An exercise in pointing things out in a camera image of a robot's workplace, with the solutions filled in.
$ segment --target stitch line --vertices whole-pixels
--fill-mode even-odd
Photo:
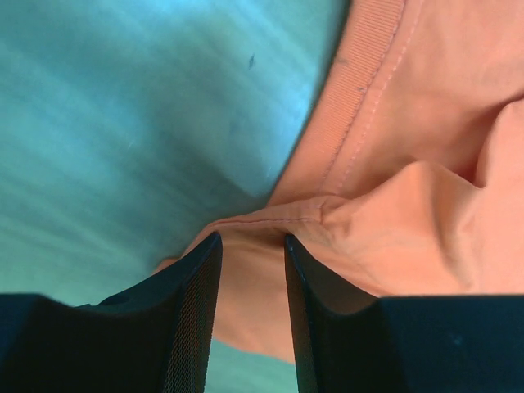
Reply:
[[[386,55],[387,55],[387,53],[389,52],[389,50],[391,48],[391,44],[393,43],[393,40],[395,39],[396,33],[397,33],[398,29],[399,29],[400,21],[402,20],[402,16],[404,15],[404,7],[405,7],[405,0],[401,3],[400,11],[399,11],[399,17],[398,17],[398,19],[396,21],[395,29],[391,33],[390,40],[387,43],[386,49],[384,49],[384,51],[383,51],[383,53],[381,55],[380,61],[379,61],[378,65],[377,65],[377,68],[372,73],[371,77],[369,78],[368,83],[366,84],[365,93],[360,94],[359,102],[358,102],[358,104],[357,104],[357,106],[355,108],[355,113],[351,116],[350,121],[349,121],[348,125],[346,126],[346,131],[344,132],[344,135],[342,136],[340,142],[338,143],[337,148],[335,149],[335,152],[333,153],[332,158],[329,161],[329,163],[327,164],[327,168],[326,168],[326,170],[324,171],[324,173],[322,175],[322,178],[320,180],[320,184],[319,184],[319,186],[317,188],[317,191],[315,192],[315,196],[317,196],[317,197],[319,196],[320,191],[322,190],[322,187],[324,186],[324,184],[328,180],[328,176],[331,173],[331,171],[333,169],[333,166],[335,165],[335,161],[337,160],[338,156],[340,155],[342,147],[344,146],[344,144],[346,142],[346,139],[347,139],[347,137],[348,137],[348,135],[350,133],[351,126],[353,125],[357,115],[360,113],[360,108],[362,107],[364,99],[368,95],[369,87],[371,86],[371,84],[375,80],[375,77],[377,76],[378,71],[382,68],[382,65],[384,64],[384,60],[386,59]]]
[[[399,65],[400,63],[402,62],[402,59],[404,58],[404,54],[407,52],[408,50],[408,46],[409,46],[409,43],[411,43],[411,38],[413,37],[413,33],[415,31],[415,29],[417,28],[418,26],[418,20],[420,18],[420,15],[422,14],[422,7],[424,5],[424,2],[425,0],[422,0],[420,2],[420,5],[418,7],[418,11],[417,11],[417,15],[415,16],[415,21],[413,22],[413,26],[411,27],[411,30],[409,31],[409,36],[408,36],[408,39],[406,40],[406,42],[404,43],[404,46],[402,47],[402,51],[400,51],[400,54],[399,54],[399,58],[397,59],[396,63],[395,63],[395,66],[393,67],[393,69],[391,70],[391,73],[390,75],[388,76],[388,78],[386,79],[386,82],[384,83],[384,85],[382,86],[382,89],[380,91],[380,93],[378,94],[378,97],[377,97],[377,100],[375,101],[375,103],[373,104],[373,110],[371,112],[371,115],[369,116],[369,121],[368,123],[366,124],[366,127],[364,128],[364,131],[362,132],[362,134],[360,135],[360,140],[359,140],[359,143],[357,144],[356,148],[355,148],[355,152],[353,153],[353,155],[351,156],[350,158],[350,163],[347,165],[346,167],[346,170],[344,171],[344,174],[342,176],[342,179],[341,181],[338,183],[337,185],[337,188],[335,190],[335,193],[338,195],[342,189],[342,187],[344,186],[344,183],[346,182],[347,180],[347,177],[349,176],[350,174],[350,171],[355,167],[355,162],[359,156],[359,153],[362,151],[362,148],[367,140],[367,136],[369,134],[369,130],[371,129],[371,124],[373,123],[373,121],[375,120],[375,114],[377,113],[377,108],[378,108],[378,104],[380,103],[381,99],[382,99],[382,95],[384,94],[384,92],[386,91],[386,88],[387,86],[389,85],[391,79],[393,78],[393,74],[396,72],[396,70],[399,68]]]

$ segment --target clothing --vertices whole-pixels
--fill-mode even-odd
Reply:
[[[215,338],[294,360],[286,233],[375,296],[524,291],[523,20],[521,0],[354,1],[268,206],[192,245],[223,237]]]

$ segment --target black mark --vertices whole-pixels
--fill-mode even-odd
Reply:
[[[253,68],[255,66],[255,54],[251,55],[249,58],[249,69]]]

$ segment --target orange fabric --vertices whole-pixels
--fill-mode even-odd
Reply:
[[[376,296],[524,291],[523,20],[522,0],[354,1],[268,207],[193,243],[224,240],[216,338],[293,361],[285,233]]]

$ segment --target peach cloth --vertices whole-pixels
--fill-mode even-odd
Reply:
[[[354,1],[268,206],[192,245],[224,240],[215,338],[293,361],[285,233],[376,296],[524,292],[523,21],[522,0]]]

